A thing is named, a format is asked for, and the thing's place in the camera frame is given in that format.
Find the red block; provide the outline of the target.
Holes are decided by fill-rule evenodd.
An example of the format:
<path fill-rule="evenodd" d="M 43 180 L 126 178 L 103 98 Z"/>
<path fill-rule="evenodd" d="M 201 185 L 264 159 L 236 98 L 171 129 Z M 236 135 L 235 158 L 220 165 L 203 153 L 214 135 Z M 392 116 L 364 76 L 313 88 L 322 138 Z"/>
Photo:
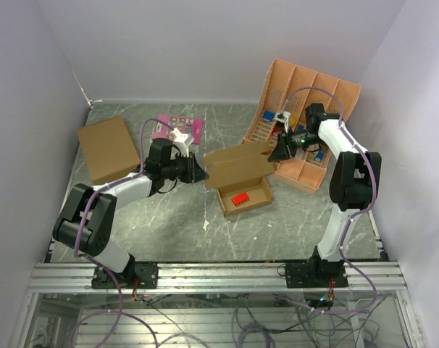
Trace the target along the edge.
<path fill-rule="evenodd" d="M 231 198 L 231 202 L 235 207 L 246 203 L 249 200 L 249 195 L 246 192 L 241 192 Z"/>

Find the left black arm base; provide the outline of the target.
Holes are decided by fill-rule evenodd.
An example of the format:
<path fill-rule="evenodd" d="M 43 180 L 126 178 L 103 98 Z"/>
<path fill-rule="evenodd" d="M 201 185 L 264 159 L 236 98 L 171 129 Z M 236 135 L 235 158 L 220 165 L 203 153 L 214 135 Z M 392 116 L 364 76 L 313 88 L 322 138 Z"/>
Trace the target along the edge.
<path fill-rule="evenodd" d="M 152 262 L 134 262 L 122 273 L 96 267 L 91 279 L 92 289 L 116 289 L 117 286 L 110 276 L 113 274 L 122 289 L 155 289 L 159 278 L 159 268 Z"/>

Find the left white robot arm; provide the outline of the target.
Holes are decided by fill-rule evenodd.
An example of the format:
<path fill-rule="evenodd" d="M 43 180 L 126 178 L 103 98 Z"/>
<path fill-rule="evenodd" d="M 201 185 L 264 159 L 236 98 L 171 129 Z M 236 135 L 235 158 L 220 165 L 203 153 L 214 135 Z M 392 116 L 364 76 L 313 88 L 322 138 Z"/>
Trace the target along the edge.
<path fill-rule="evenodd" d="M 109 278 L 116 286 L 127 288 L 135 280 L 136 261 L 110 240 L 115 212 L 160 194 L 166 180 L 197 183 L 207 178 L 188 145 L 157 138 L 139 172 L 100 186 L 73 186 L 55 222 L 53 239 L 77 255 L 94 259 L 110 271 Z"/>

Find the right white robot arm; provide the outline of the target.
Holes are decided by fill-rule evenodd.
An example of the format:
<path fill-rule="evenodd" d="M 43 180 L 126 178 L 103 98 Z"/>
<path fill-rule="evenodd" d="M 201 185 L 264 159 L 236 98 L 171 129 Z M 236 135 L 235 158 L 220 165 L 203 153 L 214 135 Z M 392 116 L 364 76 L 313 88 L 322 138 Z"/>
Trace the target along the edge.
<path fill-rule="evenodd" d="M 370 211 L 375 203 L 382 157 L 360 145 L 341 116 L 327 113 L 322 104 L 310 104 L 305 115 L 304 130 L 278 133 L 277 144 L 268 161 L 289 160 L 299 149 L 315 144 L 324 144 L 336 158 L 329 187 L 333 210 L 306 274 L 312 285 L 320 287 L 332 279 L 331 268 L 340 267 L 346 260 L 343 253 L 346 239 L 359 216 Z"/>

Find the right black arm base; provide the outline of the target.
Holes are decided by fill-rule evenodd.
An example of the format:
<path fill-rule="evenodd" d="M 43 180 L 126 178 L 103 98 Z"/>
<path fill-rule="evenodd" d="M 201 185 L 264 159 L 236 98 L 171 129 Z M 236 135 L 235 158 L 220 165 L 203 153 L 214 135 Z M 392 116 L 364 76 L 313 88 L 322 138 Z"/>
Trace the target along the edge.
<path fill-rule="evenodd" d="M 329 285 L 345 288 L 348 286 L 345 273 L 343 261 L 321 261 L 317 264 L 307 260 L 284 264 L 284 278 L 288 289 L 328 289 Z"/>

